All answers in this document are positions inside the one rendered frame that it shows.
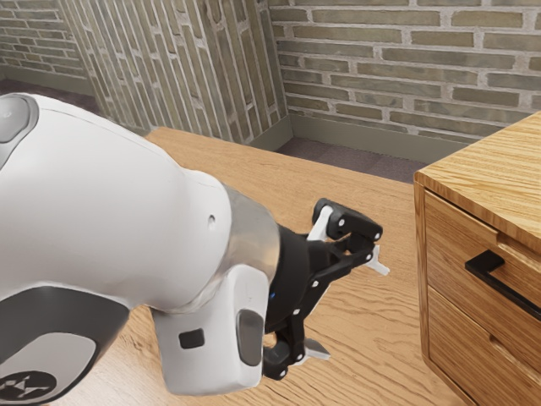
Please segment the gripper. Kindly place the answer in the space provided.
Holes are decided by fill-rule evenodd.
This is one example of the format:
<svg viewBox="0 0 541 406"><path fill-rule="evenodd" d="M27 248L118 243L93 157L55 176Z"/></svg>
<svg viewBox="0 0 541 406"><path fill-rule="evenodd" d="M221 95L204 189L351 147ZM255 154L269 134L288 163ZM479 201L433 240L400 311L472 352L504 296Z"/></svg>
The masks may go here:
<svg viewBox="0 0 541 406"><path fill-rule="evenodd" d="M305 319L326 294L330 284L314 277L336 273L347 275L351 259L339 252L332 239L343 242L345 250L357 254L361 249L363 265L387 276L390 269L379 260L378 241L383 227L359 211L333 200L320 198L312 214L313 227L308 235L279 227L280 252L276 274L270 285L265 332L276 335L276 343L263 349L263 376L283 379L291 366L307 359L328 360L330 352L318 341L305 335Z"/></svg>

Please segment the wooden drawer cabinet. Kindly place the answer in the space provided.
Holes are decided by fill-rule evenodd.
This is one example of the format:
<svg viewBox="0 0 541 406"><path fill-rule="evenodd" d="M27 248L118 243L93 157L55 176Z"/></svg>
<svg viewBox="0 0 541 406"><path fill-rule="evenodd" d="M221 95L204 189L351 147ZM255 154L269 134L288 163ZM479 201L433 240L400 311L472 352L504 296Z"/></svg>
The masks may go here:
<svg viewBox="0 0 541 406"><path fill-rule="evenodd" d="M541 111L413 187L425 363L470 406L541 406Z"/></svg>

